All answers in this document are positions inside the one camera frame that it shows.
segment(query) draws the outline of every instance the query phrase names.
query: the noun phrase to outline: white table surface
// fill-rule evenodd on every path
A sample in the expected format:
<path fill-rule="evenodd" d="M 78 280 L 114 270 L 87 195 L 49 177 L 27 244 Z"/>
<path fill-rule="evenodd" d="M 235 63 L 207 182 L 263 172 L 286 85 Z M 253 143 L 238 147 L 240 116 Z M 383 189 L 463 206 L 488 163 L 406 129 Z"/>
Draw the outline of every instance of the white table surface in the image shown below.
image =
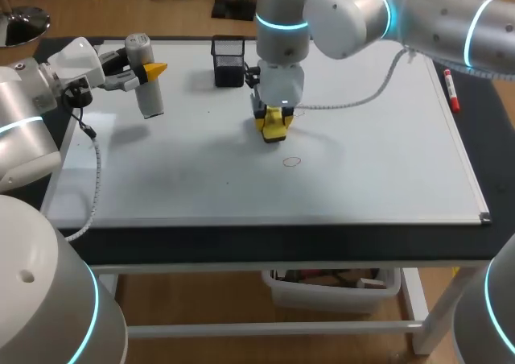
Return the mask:
<path fill-rule="evenodd" d="M 100 53 L 121 48 L 107 41 Z M 379 42 L 334 61 L 311 46 L 304 104 L 373 93 L 400 46 Z M 251 91 L 217 89 L 208 41 L 157 41 L 165 114 L 144 120 L 134 93 L 93 90 L 102 188 L 94 226 L 470 223 L 488 209 L 430 60 L 402 58 L 385 92 L 349 110 L 295 118 L 286 141 L 263 142 Z M 255 65 L 255 42 L 245 60 Z M 44 213 L 80 227 L 93 200 L 95 155 L 71 124 Z M 302 162 L 287 168 L 283 160 Z"/>

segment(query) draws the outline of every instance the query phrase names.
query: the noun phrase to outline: red marker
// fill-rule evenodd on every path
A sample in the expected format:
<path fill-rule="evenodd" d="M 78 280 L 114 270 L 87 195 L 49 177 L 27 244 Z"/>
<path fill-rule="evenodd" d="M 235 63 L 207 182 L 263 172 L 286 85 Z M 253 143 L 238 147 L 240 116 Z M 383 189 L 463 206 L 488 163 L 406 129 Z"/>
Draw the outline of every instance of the red marker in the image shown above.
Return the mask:
<path fill-rule="evenodd" d="M 454 87 L 454 81 L 452 80 L 451 70 L 446 69 L 443 72 L 445 76 L 445 83 L 447 84 L 447 91 L 449 92 L 449 99 L 451 100 L 452 113 L 459 112 L 459 101 L 458 95 L 456 94 L 456 88 Z"/>

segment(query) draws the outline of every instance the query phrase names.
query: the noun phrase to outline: plastic storage bin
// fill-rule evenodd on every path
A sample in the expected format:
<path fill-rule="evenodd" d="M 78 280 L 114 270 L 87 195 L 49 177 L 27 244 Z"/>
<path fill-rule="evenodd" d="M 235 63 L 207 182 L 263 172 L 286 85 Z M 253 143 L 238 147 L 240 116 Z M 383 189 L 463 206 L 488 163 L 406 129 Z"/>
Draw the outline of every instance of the plastic storage bin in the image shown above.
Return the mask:
<path fill-rule="evenodd" d="M 386 289 L 358 289 L 354 287 L 328 287 L 278 281 L 274 271 L 263 271 L 265 283 L 272 289 L 276 306 L 304 308 L 329 312 L 371 313 L 379 303 L 399 293 L 401 271 L 381 269 L 377 279 L 383 280 Z"/>
<path fill-rule="evenodd" d="M 245 79 L 245 40 L 243 36 L 215 35 L 211 41 L 215 86 L 240 88 Z"/>

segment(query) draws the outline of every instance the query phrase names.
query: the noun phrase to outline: floor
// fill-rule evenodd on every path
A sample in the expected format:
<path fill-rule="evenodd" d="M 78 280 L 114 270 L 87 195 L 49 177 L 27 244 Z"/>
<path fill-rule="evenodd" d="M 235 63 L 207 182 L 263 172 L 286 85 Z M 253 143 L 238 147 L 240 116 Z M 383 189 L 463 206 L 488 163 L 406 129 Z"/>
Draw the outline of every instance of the floor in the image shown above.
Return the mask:
<path fill-rule="evenodd" d="M 253 35 L 252 23 L 210 19 L 211 1 L 191 0 L 12 0 L 13 6 L 40 6 L 51 14 L 47 36 L 116 35 L 144 31 L 148 35 Z M 0 51 L 0 64 L 30 56 L 37 42 Z M 496 84 L 515 121 L 515 87 Z M 451 269 L 420 269 L 432 306 L 451 279 Z M 133 275 L 121 277 L 117 300 L 129 325 L 252 321 L 337 321 L 348 319 L 322 312 L 275 308 L 258 273 Z M 395 320 L 402 303 L 384 303 L 371 316 Z M 331 337 L 219 337 L 130 341 L 129 364 L 168 362 L 353 363 L 427 362 L 454 364 L 447 336 L 426 361 L 413 358 L 402 335 Z"/>

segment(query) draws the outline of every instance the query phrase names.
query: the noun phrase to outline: black cable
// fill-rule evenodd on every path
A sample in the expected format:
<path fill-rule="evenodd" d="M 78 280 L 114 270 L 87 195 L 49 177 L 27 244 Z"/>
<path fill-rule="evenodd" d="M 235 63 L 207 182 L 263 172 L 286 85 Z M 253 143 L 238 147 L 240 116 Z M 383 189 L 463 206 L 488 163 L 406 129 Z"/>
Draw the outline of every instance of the black cable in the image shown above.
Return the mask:
<path fill-rule="evenodd" d="M 84 115 L 84 111 L 83 111 L 83 108 L 80 108 L 80 114 L 79 114 L 79 117 L 77 117 L 74 113 L 73 113 L 73 108 L 68 104 L 68 99 L 66 98 L 66 92 L 67 91 L 72 91 L 73 93 L 73 90 L 79 90 L 75 85 L 68 85 L 64 91 L 62 92 L 61 94 L 61 105 L 63 106 L 63 109 L 66 113 L 68 113 L 70 116 L 72 116 L 73 118 L 75 118 L 78 122 L 79 122 L 79 126 L 81 129 L 84 129 L 85 127 L 85 124 L 82 122 L 82 117 Z"/>

